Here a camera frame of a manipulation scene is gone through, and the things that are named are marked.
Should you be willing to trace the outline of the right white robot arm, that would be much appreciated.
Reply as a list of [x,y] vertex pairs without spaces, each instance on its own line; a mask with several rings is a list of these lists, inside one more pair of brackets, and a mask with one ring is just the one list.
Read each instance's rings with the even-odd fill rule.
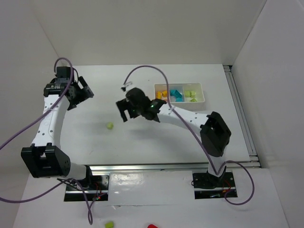
[[117,101],[116,106],[124,122],[142,116],[148,121],[175,125],[188,129],[198,141],[209,161],[208,173],[217,178],[226,169],[225,149],[229,144],[231,131],[217,112],[201,114],[173,106],[161,99],[149,99],[137,88],[121,87],[125,98]]

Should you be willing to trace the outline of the long teal lego brick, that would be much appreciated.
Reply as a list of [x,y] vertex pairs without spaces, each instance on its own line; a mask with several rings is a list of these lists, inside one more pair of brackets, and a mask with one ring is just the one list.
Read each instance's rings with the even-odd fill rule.
[[170,90],[170,96],[175,98],[182,98],[182,94],[178,90]]

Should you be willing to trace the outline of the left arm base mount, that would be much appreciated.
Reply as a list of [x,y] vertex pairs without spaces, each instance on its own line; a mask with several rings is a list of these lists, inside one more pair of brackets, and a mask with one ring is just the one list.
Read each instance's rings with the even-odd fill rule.
[[[108,189],[109,189],[110,176],[108,174],[94,175],[89,178],[89,181],[78,180],[84,189],[87,200],[89,202],[96,201],[108,201]],[[82,189],[75,183],[66,184],[65,202],[81,202],[85,201]]]

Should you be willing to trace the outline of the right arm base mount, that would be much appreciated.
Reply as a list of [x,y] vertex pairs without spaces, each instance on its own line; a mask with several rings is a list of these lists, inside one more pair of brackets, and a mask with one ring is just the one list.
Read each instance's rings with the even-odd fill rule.
[[225,172],[224,175],[217,179],[212,179],[206,172],[195,172],[192,174],[191,185],[194,188],[194,198],[200,199],[220,199],[237,198],[237,189],[233,172]]

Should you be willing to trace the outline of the small green lego cube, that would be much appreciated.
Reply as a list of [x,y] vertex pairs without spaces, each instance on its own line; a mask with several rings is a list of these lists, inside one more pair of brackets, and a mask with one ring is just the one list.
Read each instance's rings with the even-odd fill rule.
[[106,124],[106,127],[107,127],[107,129],[111,130],[111,129],[113,129],[114,124],[113,124],[112,122],[108,122],[108,123]]

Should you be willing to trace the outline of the small yellow lego brick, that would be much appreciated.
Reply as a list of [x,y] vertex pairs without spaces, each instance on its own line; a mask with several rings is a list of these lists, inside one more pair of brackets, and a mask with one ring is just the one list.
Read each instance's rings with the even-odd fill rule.
[[162,96],[163,96],[163,97],[167,97],[167,95],[168,95],[167,90],[162,91]]

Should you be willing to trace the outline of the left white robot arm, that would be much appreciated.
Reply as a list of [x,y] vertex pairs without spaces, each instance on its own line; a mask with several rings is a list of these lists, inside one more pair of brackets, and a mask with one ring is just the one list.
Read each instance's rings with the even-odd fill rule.
[[61,150],[60,137],[67,111],[94,97],[83,77],[75,80],[74,70],[58,66],[56,76],[44,88],[44,117],[29,147],[21,150],[21,157],[34,178],[73,178],[83,180],[89,173],[86,165],[71,162]]

